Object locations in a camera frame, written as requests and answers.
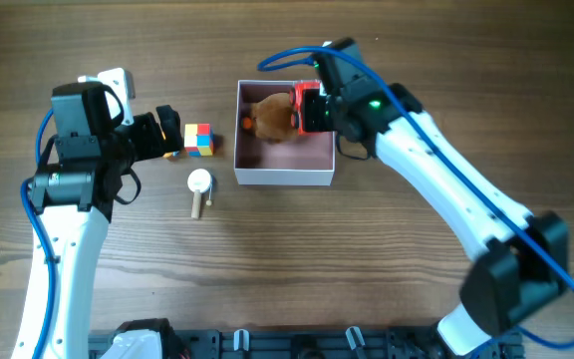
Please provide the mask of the white wooden rattle drum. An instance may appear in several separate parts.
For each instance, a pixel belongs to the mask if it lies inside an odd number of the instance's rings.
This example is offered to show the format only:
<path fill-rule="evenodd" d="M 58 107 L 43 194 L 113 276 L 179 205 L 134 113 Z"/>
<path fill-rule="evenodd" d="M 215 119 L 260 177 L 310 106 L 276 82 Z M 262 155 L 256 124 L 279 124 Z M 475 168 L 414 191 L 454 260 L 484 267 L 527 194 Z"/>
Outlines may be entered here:
<path fill-rule="evenodd" d="M 192 219 L 200 219 L 202 209 L 202 196 L 205 193 L 208 194 L 208 198 L 205 201 L 205 204 L 207 206 L 213 205 L 213 177 L 211 173 L 206 169 L 197 169 L 188 176 L 187 185 L 190 191 L 193 193 L 190 216 Z"/>

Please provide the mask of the orange blue duck toy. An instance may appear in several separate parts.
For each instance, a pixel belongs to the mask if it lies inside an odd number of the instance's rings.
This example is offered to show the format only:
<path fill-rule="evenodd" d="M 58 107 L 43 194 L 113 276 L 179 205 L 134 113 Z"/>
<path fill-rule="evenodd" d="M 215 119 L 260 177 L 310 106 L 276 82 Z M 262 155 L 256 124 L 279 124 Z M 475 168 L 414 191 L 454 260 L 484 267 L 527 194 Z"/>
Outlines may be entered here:
<path fill-rule="evenodd" d="M 163 157 L 171 161 L 176 160 L 180 157 L 180 151 L 166 153 L 163 155 Z"/>

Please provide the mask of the colourful puzzle cube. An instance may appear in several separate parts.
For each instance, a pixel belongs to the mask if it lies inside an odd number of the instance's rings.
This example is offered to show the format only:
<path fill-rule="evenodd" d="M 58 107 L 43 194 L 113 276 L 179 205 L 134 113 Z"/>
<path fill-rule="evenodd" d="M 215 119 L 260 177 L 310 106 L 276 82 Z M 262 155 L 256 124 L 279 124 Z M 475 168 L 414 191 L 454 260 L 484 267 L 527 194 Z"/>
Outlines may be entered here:
<path fill-rule="evenodd" d="M 214 135 L 210 124 L 185 124 L 184 149 L 191 157 L 214 155 Z"/>

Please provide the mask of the brown plush toy with carrot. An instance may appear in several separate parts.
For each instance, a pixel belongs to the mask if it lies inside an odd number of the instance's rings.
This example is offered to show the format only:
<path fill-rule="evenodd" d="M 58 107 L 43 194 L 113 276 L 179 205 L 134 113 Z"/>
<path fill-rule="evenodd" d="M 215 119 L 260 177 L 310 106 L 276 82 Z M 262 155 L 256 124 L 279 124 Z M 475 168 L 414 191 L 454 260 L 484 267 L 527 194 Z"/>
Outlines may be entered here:
<path fill-rule="evenodd" d="M 295 140 L 298 130 L 292 125 L 293 107 L 288 93 L 272 94 L 250 105 L 241 128 L 257 139 L 272 143 Z"/>

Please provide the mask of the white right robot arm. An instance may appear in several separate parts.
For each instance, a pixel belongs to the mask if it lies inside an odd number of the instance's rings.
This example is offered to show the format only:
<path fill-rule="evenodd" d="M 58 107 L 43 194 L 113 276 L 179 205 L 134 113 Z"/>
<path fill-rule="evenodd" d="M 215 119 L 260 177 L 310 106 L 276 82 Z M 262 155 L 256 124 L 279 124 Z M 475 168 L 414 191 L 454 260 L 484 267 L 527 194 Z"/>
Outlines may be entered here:
<path fill-rule="evenodd" d="M 481 175 L 404 86 L 386 83 L 350 38 L 306 47 L 322 94 L 307 95 L 308 132 L 335 132 L 402 175 L 458 238 L 472 267 L 459 303 L 436 332 L 449 353 L 473 357 L 569 287 L 568 229 L 535 216 Z"/>

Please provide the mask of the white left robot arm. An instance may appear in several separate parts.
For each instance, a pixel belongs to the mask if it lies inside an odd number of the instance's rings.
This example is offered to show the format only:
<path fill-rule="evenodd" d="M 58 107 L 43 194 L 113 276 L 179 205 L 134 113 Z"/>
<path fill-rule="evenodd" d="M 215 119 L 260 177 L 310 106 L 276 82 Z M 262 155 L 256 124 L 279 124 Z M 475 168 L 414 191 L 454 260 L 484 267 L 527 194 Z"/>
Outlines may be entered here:
<path fill-rule="evenodd" d="M 96 268 L 125 176 L 136 162 L 183 147 L 180 117 L 169 105 L 137 115 L 111 86 L 80 82 L 52 92 L 35 142 L 34 175 L 20 186 L 33 230 L 33 254 L 15 358 L 84 358 L 88 354 Z"/>

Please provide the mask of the red toy fire truck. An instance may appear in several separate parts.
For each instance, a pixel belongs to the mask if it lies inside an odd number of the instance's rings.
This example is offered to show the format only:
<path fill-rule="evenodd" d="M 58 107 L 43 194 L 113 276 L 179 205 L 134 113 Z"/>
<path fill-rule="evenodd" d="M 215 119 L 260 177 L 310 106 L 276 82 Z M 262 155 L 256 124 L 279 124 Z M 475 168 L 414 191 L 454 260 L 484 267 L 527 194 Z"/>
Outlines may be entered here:
<path fill-rule="evenodd" d="M 290 89 L 290 105 L 292 107 L 291 125 L 297 130 L 299 136 L 306 136 L 314 133 L 305 133 L 302 129 L 302 103 L 305 90 L 318 90 L 320 92 L 321 82 L 318 80 L 298 81 Z"/>

